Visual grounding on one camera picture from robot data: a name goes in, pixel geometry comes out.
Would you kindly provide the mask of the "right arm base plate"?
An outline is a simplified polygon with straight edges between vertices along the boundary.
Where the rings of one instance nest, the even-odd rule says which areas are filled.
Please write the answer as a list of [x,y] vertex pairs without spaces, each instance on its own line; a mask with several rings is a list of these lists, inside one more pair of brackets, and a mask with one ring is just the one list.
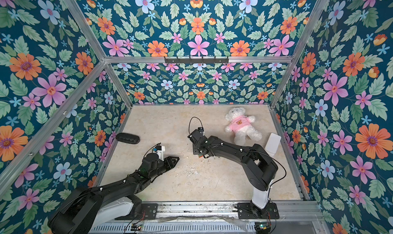
[[279,219],[279,212],[277,204],[269,201],[265,208],[261,209],[254,205],[252,202],[238,203],[235,206],[238,213],[238,218],[242,220],[246,219]]

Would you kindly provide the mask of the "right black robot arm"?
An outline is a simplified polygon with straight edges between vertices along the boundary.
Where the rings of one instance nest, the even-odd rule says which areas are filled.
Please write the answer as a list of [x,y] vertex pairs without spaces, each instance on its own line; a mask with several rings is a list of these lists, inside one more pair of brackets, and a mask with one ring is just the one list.
[[254,144],[251,147],[238,146],[223,141],[222,139],[210,136],[207,138],[199,130],[194,130],[188,135],[192,143],[193,153],[203,158],[222,157],[238,163],[253,186],[253,196],[251,204],[253,208],[263,210],[270,201],[270,191],[274,184],[285,179],[287,170],[284,170],[284,176],[274,180],[278,167],[282,164],[272,158],[266,150]]

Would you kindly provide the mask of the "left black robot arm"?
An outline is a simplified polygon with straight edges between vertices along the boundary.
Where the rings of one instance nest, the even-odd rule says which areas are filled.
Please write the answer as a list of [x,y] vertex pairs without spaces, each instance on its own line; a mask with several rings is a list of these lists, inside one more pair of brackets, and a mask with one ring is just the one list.
[[99,210],[123,197],[132,199],[146,189],[156,177],[176,167],[179,157],[160,159],[149,153],[140,168],[122,180],[93,188],[77,188],[49,218],[48,226],[54,234],[87,234]]

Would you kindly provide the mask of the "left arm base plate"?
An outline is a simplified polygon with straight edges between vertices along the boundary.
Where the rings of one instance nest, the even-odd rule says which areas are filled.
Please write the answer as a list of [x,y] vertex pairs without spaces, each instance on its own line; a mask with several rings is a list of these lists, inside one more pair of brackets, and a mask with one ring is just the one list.
[[158,212],[158,204],[156,203],[140,203],[137,206],[133,206],[131,212],[122,217],[117,217],[115,220],[154,220]]

